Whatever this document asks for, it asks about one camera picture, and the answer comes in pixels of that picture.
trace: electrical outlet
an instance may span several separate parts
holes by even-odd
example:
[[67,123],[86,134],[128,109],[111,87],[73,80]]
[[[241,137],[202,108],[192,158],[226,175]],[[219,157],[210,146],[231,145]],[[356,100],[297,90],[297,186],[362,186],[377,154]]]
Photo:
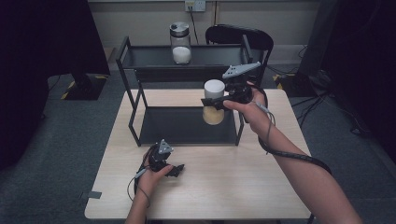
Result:
[[192,11],[205,11],[206,0],[186,0],[184,6],[186,11],[189,11],[189,7],[192,7]]

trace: jar lid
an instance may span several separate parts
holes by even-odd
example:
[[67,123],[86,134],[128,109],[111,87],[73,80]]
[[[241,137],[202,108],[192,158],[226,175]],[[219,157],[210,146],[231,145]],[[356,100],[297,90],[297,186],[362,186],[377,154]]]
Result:
[[169,28],[172,36],[183,37],[190,33],[189,25],[183,21],[174,22]]

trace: black cable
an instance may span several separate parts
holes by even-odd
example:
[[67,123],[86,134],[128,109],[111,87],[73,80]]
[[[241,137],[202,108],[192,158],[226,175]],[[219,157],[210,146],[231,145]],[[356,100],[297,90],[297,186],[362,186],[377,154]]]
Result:
[[324,99],[321,98],[321,97],[319,97],[312,105],[310,105],[308,108],[306,108],[306,112],[304,113],[304,115],[301,115],[301,116],[299,117],[299,119],[300,119],[300,118],[303,118],[303,120],[302,120],[301,123],[300,123],[300,129],[303,128],[304,121],[305,121],[306,117],[308,116],[308,114],[309,114],[311,111],[315,110],[315,109],[318,107],[318,105],[320,105],[321,103],[323,103],[323,101],[324,101]]
[[298,52],[298,56],[300,57],[300,58],[303,58],[304,57],[304,55],[301,55],[301,53],[305,50],[305,49],[307,49],[307,45],[304,45],[304,47]]
[[301,102],[299,102],[299,103],[296,103],[296,104],[294,104],[294,105],[291,105],[291,107],[295,107],[295,106],[297,106],[297,105],[301,105],[301,104],[303,104],[303,103],[305,103],[305,102],[308,102],[308,101],[311,101],[311,100],[314,100],[314,99],[317,99],[318,97],[317,96],[313,96],[313,97],[311,97],[311,98],[309,98],[309,99],[306,99],[306,100],[303,100],[303,101],[301,101]]
[[[276,125],[273,124],[273,122],[272,122],[272,121],[275,121],[275,117],[274,117],[274,115],[273,115],[271,112],[268,112],[267,114],[270,115],[270,125],[269,125],[269,127],[268,127],[267,139],[266,139],[268,145],[265,144],[265,143],[262,141],[262,139],[258,136],[259,144],[260,144],[260,146],[262,147],[262,149],[264,149],[267,153],[271,153],[271,154],[273,154],[273,155],[275,155],[275,156],[284,157],[284,158],[290,158],[290,159],[295,159],[295,160],[300,160],[300,161],[310,162],[310,163],[315,164],[315,165],[321,167],[322,169],[326,170],[330,175],[332,174],[332,171],[331,171],[331,169],[329,168],[329,166],[327,166],[327,164],[324,163],[324,162],[321,161],[321,160],[318,160],[318,159],[316,159],[316,158],[313,158],[313,157],[310,157],[310,156],[307,156],[307,155],[302,155],[302,154],[297,154],[297,153],[291,153],[291,152],[284,152],[284,151],[278,151],[278,150],[272,149],[272,148],[270,147],[270,144],[269,144],[269,142],[270,142],[270,141],[269,141],[269,137],[270,137],[271,127],[272,127],[273,125],[276,126]],[[311,215],[310,215],[310,217],[309,217],[307,223],[308,223],[308,224],[312,224],[313,221],[314,221],[314,218],[315,218],[315,215],[311,213]]]
[[[132,181],[134,181],[134,178],[132,178],[131,181],[129,182],[128,188],[126,189],[126,191],[127,191],[127,193],[128,193],[129,199],[131,199],[131,201],[133,202],[134,199],[132,199],[131,194],[129,193],[129,187],[131,186]],[[149,199],[149,196],[147,195],[147,193],[146,193],[145,191],[142,190],[142,192],[146,195],[146,198],[148,199],[148,206],[147,206],[147,208],[149,208],[149,207],[151,206],[151,201],[150,201],[150,199]],[[148,218],[147,218],[147,217],[145,217],[145,223],[150,223],[150,221],[148,221]]]
[[297,71],[295,71],[295,70],[296,70],[296,69],[298,70],[298,67],[293,67],[291,70],[289,70],[289,72],[284,72],[284,71],[281,71],[281,70],[279,70],[279,69],[276,69],[276,68],[274,68],[274,67],[272,67],[272,66],[270,66],[270,65],[267,65],[267,68],[270,69],[270,70],[272,70],[273,72],[279,74],[279,75],[295,74],[295,73],[297,72]]
[[[328,75],[329,78],[333,78],[333,76],[332,76],[331,73],[328,73],[328,74],[329,74],[329,75]],[[332,106],[332,107],[334,107],[334,108],[336,108],[336,109],[338,109],[338,110],[340,110],[340,111],[346,113],[346,114],[349,115],[350,117],[352,117],[352,118],[355,120],[355,123],[356,123],[356,125],[358,126],[358,128],[359,128],[360,130],[364,131],[365,133],[369,133],[369,132],[370,132],[369,130],[365,130],[363,127],[361,127],[361,124],[359,123],[358,119],[353,115],[352,112],[349,112],[349,111],[347,111],[346,109],[341,108],[341,107],[339,107],[339,106],[332,105],[332,104],[330,104],[330,103],[328,103],[328,102],[326,102],[326,103],[327,103],[329,106]]]
[[[148,152],[146,153],[145,157],[143,158],[142,163],[140,164],[139,170],[136,172],[137,174],[138,174],[139,172],[141,172],[142,170],[148,169],[148,168],[150,167],[149,165],[146,165],[146,166],[145,166],[145,161],[146,161],[146,159],[148,158],[148,156],[149,156],[149,154],[150,154],[150,152],[151,152],[152,149],[153,149],[153,147],[151,147],[151,148],[148,149]],[[138,177],[138,178],[135,178],[135,177],[132,178],[131,181],[128,183],[128,187],[127,187],[127,189],[126,189],[126,191],[127,191],[127,193],[128,193],[128,197],[129,197],[129,199],[131,199],[132,202],[133,202],[134,200],[132,199],[131,194],[129,193],[129,187],[131,187],[131,183],[132,183],[132,181],[134,181],[134,194],[136,194],[137,189],[142,190],[142,189],[139,187],[139,177]],[[150,199],[149,199],[149,196],[147,195],[147,193],[146,193],[145,191],[142,190],[142,192],[146,195],[146,198],[148,199],[148,207],[149,207],[149,206],[150,206]]]
[[215,19],[213,25],[216,25],[216,18],[218,16],[217,13],[218,13],[218,1],[215,2]]
[[197,31],[195,30],[194,17],[192,16],[192,7],[189,7],[189,12],[190,12],[191,20],[192,20],[192,26],[194,27],[195,39],[197,40],[197,45],[199,45],[199,43],[198,43]]

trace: glass jar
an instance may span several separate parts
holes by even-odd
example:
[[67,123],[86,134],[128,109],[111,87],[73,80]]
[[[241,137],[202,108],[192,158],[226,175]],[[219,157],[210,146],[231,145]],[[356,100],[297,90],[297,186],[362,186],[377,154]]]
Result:
[[189,63],[191,60],[191,40],[189,25],[177,21],[170,25],[172,54],[175,63]]

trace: wall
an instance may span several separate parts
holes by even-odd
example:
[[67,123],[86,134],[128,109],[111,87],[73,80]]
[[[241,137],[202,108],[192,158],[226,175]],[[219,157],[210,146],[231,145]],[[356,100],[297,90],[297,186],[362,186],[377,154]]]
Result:
[[[196,44],[191,16],[183,1],[174,2],[90,2],[93,18],[104,47],[117,48],[128,35],[133,45],[168,45],[169,25],[186,21],[191,42]],[[318,1],[206,1],[206,12],[193,13],[199,44],[213,23],[257,28],[275,42],[271,59],[299,60],[298,51],[308,42]]]

